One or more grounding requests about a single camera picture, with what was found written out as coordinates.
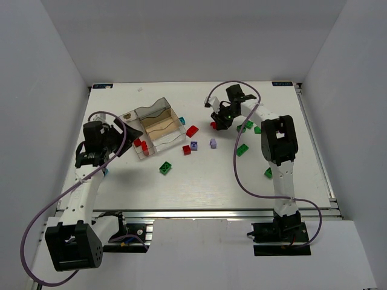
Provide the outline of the red lego brick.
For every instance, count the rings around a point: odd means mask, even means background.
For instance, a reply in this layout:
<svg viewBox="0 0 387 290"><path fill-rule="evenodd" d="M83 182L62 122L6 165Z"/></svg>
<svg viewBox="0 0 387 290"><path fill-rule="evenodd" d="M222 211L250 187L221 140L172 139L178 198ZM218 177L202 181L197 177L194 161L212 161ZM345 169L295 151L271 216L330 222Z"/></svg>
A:
<svg viewBox="0 0 387 290"><path fill-rule="evenodd" d="M182 147L183 154L184 155L190 155L191 154L191 148L190 145L185 145Z"/></svg>
<svg viewBox="0 0 387 290"><path fill-rule="evenodd" d="M196 127L195 125L192 125L192 126L186 131L186 135L187 135L189 138L192 138L198 131L199 131L199 128Z"/></svg>
<svg viewBox="0 0 387 290"><path fill-rule="evenodd" d="M142 149L142 153L144 156L148 156L149 155L149 148L148 148L148 144L146 141L142 141L141 142L141 149Z"/></svg>

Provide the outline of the green lego brick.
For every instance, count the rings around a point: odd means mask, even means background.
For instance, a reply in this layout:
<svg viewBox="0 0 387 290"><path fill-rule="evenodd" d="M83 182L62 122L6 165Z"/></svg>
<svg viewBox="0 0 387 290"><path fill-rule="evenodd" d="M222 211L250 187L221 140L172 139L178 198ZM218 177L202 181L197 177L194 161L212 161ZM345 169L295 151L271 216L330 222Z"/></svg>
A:
<svg viewBox="0 0 387 290"><path fill-rule="evenodd" d="M254 126L254 123L252 121L247 121L246 125L245 125L245 128L251 129L253 126Z"/></svg>
<svg viewBox="0 0 387 290"><path fill-rule="evenodd" d="M165 161L161 167L159 168L159 171L161 174L166 175L172 168L172 164Z"/></svg>
<svg viewBox="0 0 387 290"><path fill-rule="evenodd" d="M273 176L273 175L272 175L272 170L271 170L271 168L268 168L268 169L265 171L264 175L265 175L267 178L271 179L272 176Z"/></svg>
<svg viewBox="0 0 387 290"><path fill-rule="evenodd" d="M243 126L243 125L239 125L239 126L236 127L236 130L237 130L238 132L244 133L244 132L246 131L246 127Z"/></svg>
<svg viewBox="0 0 387 290"><path fill-rule="evenodd" d="M236 149L236 155L238 157L241 157L243 154L245 154L249 150L248 145L242 144Z"/></svg>
<svg viewBox="0 0 387 290"><path fill-rule="evenodd" d="M262 134L261 128L260 128L259 126L256 126L256 127L254 128L254 133L255 133L255 134Z"/></svg>

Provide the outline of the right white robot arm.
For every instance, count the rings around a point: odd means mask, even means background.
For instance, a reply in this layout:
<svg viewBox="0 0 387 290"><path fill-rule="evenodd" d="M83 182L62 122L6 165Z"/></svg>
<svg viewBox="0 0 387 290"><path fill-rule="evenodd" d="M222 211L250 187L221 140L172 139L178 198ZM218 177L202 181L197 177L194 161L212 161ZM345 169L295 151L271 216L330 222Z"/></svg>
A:
<svg viewBox="0 0 387 290"><path fill-rule="evenodd" d="M227 130L233 120L240 116L245 118L242 126L252 121L261 127L261 152L272 171L274 194L271 196L254 194L242 185L236 167L241 133L237 135L233 149L233 171L240 188L255 198L274 200L275 216L290 218L299 214L293 181L293 166L298 152L293 118L289 115L275 114L267 109L261 104L258 90L245 82L236 81L226 89L227 106L212 95L214 91L212 89L209 92L204 106L212 108L211 118L218 131Z"/></svg>

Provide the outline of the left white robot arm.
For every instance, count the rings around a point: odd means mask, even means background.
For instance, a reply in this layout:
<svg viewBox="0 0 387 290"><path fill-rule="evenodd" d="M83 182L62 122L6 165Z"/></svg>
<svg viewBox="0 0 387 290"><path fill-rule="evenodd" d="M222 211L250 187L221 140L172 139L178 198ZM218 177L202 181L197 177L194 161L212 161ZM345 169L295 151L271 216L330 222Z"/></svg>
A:
<svg viewBox="0 0 387 290"><path fill-rule="evenodd" d="M122 212L92 213L99 186L105 176L105 163L111 154L121 156L132 147L142 132L119 119L112 125L89 121L83 125L84 140L76 149L75 174L78 188L70 199L57 225L48 227L45 241L56 271L98 268L103 247L127 234Z"/></svg>

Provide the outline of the purple lego brick right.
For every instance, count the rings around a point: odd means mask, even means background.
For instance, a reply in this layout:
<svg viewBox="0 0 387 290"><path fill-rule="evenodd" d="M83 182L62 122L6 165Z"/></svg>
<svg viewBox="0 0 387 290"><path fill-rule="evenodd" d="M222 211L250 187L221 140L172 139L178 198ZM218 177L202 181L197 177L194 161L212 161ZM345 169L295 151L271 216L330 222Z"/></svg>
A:
<svg viewBox="0 0 387 290"><path fill-rule="evenodd" d="M216 148L217 148L216 139L211 138L209 144L210 144L210 147L211 147L212 149L216 149Z"/></svg>

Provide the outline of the purple lego brick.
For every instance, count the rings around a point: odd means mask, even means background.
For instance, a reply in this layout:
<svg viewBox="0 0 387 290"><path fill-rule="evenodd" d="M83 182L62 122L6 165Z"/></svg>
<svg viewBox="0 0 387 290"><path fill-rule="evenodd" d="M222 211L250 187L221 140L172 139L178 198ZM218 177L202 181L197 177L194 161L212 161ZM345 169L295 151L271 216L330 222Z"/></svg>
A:
<svg viewBox="0 0 387 290"><path fill-rule="evenodd" d="M198 143L196 141L191 141L190 142L190 149L193 151L197 151L198 150Z"/></svg>
<svg viewBox="0 0 387 290"><path fill-rule="evenodd" d="M210 144L210 147L211 147L212 149L216 149L216 148L217 148L216 139L211 138L209 144Z"/></svg>

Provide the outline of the purple lego brick left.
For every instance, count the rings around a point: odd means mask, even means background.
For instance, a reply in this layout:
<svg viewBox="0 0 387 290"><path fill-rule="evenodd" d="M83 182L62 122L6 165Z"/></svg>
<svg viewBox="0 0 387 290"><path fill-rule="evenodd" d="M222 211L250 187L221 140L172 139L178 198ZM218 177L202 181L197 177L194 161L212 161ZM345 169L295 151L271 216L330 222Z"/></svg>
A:
<svg viewBox="0 0 387 290"><path fill-rule="evenodd" d="M196 141L191 141L190 142L190 149L193 151L197 151L198 150L198 143Z"/></svg>

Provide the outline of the clear compartment organizer box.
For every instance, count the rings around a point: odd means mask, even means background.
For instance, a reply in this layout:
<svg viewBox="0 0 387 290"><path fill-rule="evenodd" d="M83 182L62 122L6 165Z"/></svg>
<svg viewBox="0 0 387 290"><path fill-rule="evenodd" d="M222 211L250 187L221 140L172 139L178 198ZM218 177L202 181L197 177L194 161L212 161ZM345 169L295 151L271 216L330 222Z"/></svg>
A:
<svg viewBox="0 0 387 290"><path fill-rule="evenodd" d="M151 106L141 106L124 113L120 118L128 126L143 132L139 139L147 142L149 155L144 156L141 146L134 145L141 160L186 141L186 128L164 97Z"/></svg>

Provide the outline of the blue label sticker left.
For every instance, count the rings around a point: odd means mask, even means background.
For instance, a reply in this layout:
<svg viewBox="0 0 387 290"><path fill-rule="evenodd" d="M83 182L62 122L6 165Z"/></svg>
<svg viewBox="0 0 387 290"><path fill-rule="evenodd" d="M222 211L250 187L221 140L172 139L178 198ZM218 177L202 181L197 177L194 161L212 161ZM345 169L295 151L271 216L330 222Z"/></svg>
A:
<svg viewBox="0 0 387 290"><path fill-rule="evenodd" d="M93 84L92 89L111 89L113 87L112 83L100 83Z"/></svg>

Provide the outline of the blue label sticker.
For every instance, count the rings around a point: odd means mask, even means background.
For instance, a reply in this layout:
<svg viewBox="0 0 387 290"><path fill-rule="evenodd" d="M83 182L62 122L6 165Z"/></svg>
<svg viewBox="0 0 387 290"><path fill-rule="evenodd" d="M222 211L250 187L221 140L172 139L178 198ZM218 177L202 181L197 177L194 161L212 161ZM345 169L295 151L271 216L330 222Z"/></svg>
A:
<svg viewBox="0 0 387 290"><path fill-rule="evenodd" d="M293 86L293 82L290 81L272 81L273 86Z"/></svg>
<svg viewBox="0 0 387 290"><path fill-rule="evenodd" d="M100 83L93 84L92 89L111 89L113 87L112 83Z"/></svg>

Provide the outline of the blue label sticker right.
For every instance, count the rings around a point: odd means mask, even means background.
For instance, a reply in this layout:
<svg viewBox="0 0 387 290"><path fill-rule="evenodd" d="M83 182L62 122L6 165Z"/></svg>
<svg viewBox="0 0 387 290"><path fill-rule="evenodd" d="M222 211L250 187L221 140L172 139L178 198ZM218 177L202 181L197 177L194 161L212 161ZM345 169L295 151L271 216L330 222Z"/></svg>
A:
<svg viewBox="0 0 387 290"><path fill-rule="evenodd" d="M272 81L273 86L293 86L293 82L290 81Z"/></svg>

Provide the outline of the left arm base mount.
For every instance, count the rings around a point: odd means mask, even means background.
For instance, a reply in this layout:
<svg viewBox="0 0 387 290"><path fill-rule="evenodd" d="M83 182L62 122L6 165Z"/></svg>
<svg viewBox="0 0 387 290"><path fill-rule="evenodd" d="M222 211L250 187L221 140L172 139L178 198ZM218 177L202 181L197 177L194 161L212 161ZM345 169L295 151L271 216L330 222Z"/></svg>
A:
<svg viewBox="0 0 387 290"><path fill-rule="evenodd" d="M107 211L91 218L92 228L101 240L103 253L147 253L148 225L128 221L122 211Z"/></svg>

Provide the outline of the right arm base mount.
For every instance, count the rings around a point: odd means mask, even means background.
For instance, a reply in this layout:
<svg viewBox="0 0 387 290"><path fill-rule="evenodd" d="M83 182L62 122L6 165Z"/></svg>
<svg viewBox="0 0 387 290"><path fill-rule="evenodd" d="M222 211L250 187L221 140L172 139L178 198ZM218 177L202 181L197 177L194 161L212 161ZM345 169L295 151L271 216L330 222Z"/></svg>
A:
<svg viewBox="0 0 387 290"><path fill-rule="evenodd" d="M306 224L290 230L281 231L274 222L258 222L252 224L252 230L247 237L253 241L254 256L256 257L291 257L310 256L309 241Z"/></svg>

